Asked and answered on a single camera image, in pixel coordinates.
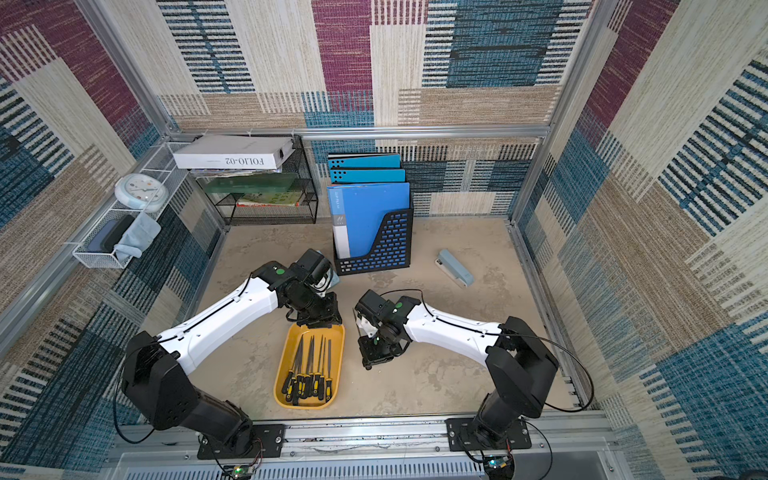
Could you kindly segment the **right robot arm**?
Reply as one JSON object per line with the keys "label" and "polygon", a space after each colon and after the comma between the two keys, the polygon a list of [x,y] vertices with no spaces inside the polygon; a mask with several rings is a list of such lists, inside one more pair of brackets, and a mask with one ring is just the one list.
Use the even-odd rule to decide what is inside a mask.
{"label": "right robot arm", "polygon": [[365,369],[403,355],[412,343],[426,343],[485,367],[494,390],[472,418],[446,421],[453,451],[506,450],[531,446],[525,418],[544,410],[559,362],[522,319],[481,322],[449,314],[422,298],[395,301],[369,290],[354,307]]}

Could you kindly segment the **file tool diagonal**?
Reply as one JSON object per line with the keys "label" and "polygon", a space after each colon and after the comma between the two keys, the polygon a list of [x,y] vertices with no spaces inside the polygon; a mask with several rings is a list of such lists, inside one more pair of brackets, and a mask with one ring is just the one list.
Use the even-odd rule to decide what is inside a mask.
{"label": "file tool diagonal", "polygon": [[308,397],[316,397],[319,392],[319,379],[320,373],[317,370],[316,365],[316,341],[315,337],[310,339],[310,347],[308,353],[308,371],[307,371],[307,386],[306,393]]}

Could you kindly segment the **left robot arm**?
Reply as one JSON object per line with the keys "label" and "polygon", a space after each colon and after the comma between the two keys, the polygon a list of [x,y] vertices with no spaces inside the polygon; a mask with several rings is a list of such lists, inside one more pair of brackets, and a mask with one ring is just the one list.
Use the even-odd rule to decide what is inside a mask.
{"label": "left robot arm", "polygon": [[288,320],[298,326],[340,324],[334,278],[332,263],[314,249],[289,266],[263,264],[196,316],[156,335],[136,334],[125,349],[121,392],[157,431],[183,427],[231,457],[253,454],[250,417],[197,388],[189,376],[231,337],[279,308],[286,308]]}

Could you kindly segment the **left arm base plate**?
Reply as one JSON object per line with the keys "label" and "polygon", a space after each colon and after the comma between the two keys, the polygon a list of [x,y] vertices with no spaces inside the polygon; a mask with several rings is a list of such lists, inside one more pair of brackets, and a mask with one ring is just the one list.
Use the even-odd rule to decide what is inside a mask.
{"label": "left arm base plate", "polygon": [[286,425],[281,423],[255,424],[236,433],[230,439],[218,440],[202,435],[197,451],[198,460],[278,458],[282,452]]}

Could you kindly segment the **file tool horizontal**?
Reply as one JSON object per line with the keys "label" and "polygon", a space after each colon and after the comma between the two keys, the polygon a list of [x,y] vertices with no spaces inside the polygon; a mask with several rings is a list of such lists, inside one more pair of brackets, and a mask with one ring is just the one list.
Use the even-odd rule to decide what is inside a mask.
{"label": "file tool horizontal", "polygon": [[284,382],[285,400],[291,405],[297,405],[299,403],[304,383],[302,378],[303,343],[304,340],[300,339],[294,356],[293,365]]}

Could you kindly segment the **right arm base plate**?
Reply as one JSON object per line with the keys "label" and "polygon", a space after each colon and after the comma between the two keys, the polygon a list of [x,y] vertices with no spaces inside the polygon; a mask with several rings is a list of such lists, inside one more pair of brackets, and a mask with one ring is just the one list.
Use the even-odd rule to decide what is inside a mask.
{"label": "right arm base plate", "polygon": [[452,452],[521,450],[532,446],[527,426],[520,418],[513,420],[501,434],[493,433],[470,417],[449,417],[444,423]]}

